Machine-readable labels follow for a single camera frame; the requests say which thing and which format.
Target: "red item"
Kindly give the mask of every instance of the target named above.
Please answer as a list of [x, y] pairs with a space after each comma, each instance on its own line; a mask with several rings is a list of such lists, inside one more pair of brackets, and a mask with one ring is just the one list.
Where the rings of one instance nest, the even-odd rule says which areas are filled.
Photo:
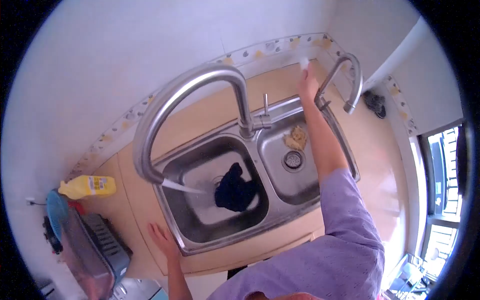
[[69, 207], [75, 208], [79, 215], [81, 216], [85, 215], [85, 209], [80, 202], [68, 201], [67, 203]]

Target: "right hand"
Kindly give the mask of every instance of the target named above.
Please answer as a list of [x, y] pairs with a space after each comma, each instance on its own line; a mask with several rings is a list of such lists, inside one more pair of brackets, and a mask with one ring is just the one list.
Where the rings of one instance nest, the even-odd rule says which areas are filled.
[[308, 64], [306, 70], [302, 70], [301, 78], [297, 83], [297, 90], [304, 108], [305, 105], [314, 103], [318, 91], [318, 81], [311, 63]]
[[170, 230], [163, 230], [157, 223], [148, 223], [148, 234], [155, 245], [165, 254], [167, 260], [171, 262], [180, 260], [180, 250]]

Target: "double basin sink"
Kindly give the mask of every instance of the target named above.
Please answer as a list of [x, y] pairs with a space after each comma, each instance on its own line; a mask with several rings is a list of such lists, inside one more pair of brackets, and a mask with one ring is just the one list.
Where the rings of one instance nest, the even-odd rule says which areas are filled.
[[[259, 109], [252, 115], [260, 115]], [[303, 151], [285, 146], [283, 137], [300, 126], [307, 132], [298, 96], [269, 106], [272, 128], [251, 139], [239, 134], [238, 122], [214, 129], [153, 162], [166, 178], [204, 194], [154, 185], [167, 224], [183, 255], [218, 249], [262, 234], [320, 206], [318, 175], [310, 141]], [[322, 110], [347, 157], [353, 178], [357, 165], [343, 132], [328, 106]], [[246, 181], [259, 192], [244, 212], [216, 207], [215, 188], [232, 164], [239, 163]]]

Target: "faucet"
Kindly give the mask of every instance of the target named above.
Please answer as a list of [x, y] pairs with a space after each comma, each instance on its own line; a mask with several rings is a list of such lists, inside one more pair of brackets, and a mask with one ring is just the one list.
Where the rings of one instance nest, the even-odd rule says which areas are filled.
[[242, 138], [249, 140], [257, 130], [272, 126], [266, 94], [264, 94], [265, 114], [255, 117], [250, 115], [247, 83], [237, 68], [223, 63], [200, 65], [170, 81], [156, 95], [140, 120], [133, 139], [133, 163], [140, 177], [154, 184], [163, 183], [165, 177], [153, 167], [151, 158], [158, 130], [183, 99], [200, 87], [215, 81], [227, 81], [233, 87], [239, 107], [238, 124]]
[[332, 81], [333, 76], [335, 76], [338, 69], [340, 69], [340, 65], [346, 60], [351, 61], [353, 71], [355, 73], [354, 79], [353, 79], [352, 92], [350, 93], [350, 97], [348, 98], [348, 101], [345, 102], [345, 105], [343, 106], [343, 110], [346, 113], [351, 114], [355, 109], [355, 106], [357, 105], [357, 102], [361, 94], [361, 88], [363, 86], [363, 76], [360, 69], [360, 62], [353, 54], [344, 53], [340, 55], [340, 57], [335, 62], [335, 65], [333, 66], [332, 70], [327, 75], [327, 78], [325, 78], [324, 83], [322, 83], [322, 85], [318, 89], [318, 92], [315, 98], [316, 99], [320, 98], [320, 96], [325, 92], [325, 89], [328, 86], [328, 84]]

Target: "water stream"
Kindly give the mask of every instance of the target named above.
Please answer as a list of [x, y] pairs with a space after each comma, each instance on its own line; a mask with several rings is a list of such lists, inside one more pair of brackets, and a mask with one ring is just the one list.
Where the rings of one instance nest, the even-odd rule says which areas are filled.
[[192, 188], [183, 186], [183, 185], [181, 185], [181, 184], [175, 183], [175, 182], [173, 182], [173, 181], [171, 181], [171, 180], [168, 180], [168, 179], [166, 179], [166, 178], [163, 180], [162, 185], [163, 185], [163, 186], [166, 186], [166, 187], [168, 187], [168, 188], [171, 188], [171, 189], [178, 190], [178, 191], [193, 192], [193, 193], [197, 193], [197, 194], [205, 194], [205, 191], [192, 189]]

